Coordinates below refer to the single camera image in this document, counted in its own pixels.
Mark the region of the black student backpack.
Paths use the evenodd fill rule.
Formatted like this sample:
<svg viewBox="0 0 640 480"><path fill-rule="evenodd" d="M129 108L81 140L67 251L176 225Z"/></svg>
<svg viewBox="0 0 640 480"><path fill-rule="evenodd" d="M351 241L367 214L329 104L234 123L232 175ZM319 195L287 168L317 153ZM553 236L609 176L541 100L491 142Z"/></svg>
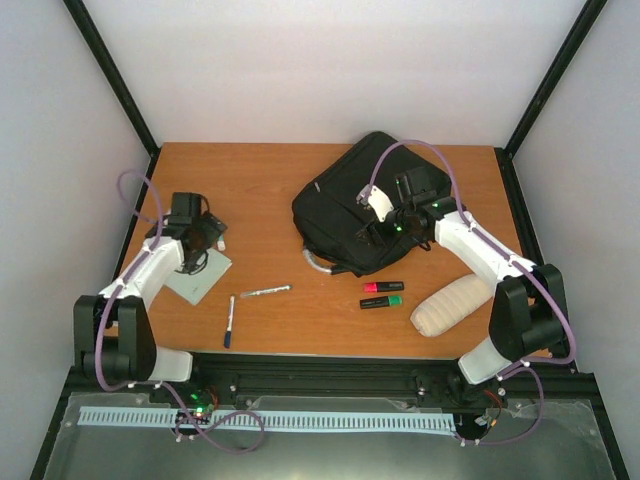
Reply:
<svg viewBox="0 0 640 480"><path fill-rule="evenodd" d="M292 202L293 221L303 240L307 263L321 273L373 274L405 257L416 245L413 235L395 230L389 245L367 245L356 234L377 219L375 213L356 202L356 196L375 175L374 185L386 193L394 209L402 205L396 177L420 168L426 174L427 191L438 198L451 193L450 177L405 146L389 153L376 168L384 151L396 140L376 131L355 143L344 155L311 180Z"/></svg>

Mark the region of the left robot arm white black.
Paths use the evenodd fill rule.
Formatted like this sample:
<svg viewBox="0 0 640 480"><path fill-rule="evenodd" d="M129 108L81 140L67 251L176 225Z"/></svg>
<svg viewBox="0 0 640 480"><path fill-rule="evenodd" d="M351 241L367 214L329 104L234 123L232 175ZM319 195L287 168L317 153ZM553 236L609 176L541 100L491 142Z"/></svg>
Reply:
<svg viewBox="0 0 640 480"><path fill-rule="evenodd" d="M174 193L169 211L120 276L75 302L75 369L105 390L117 383L173 382L184 401L201 400L207 376L193 368L191 353L157 345L149 309L164 287L192 305L203 299L231 265L215 249L226 229L203 195Z"/></svg>

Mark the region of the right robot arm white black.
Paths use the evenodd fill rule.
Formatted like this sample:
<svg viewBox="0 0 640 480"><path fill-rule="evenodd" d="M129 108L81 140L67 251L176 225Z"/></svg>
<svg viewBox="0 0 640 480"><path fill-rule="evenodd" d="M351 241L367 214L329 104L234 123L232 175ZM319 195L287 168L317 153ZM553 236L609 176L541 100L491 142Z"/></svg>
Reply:
<svg viewBox="0 0 640 480"><path fill-rule="evenodd" d="M395 183L397 207L373 183L356 200L371 208L379 223L441 246L471 271L423 301L412 317L415 326L444 330L487 300L493 302L487 338L458 360L465 381L478 385L492 377L505 378L538 361L537 351L561 342L567 343L568 352L559 364L573 362L576 339L560 271L507 248L476 222L457 197L431 189L423 169L404 172Z"/></svg>

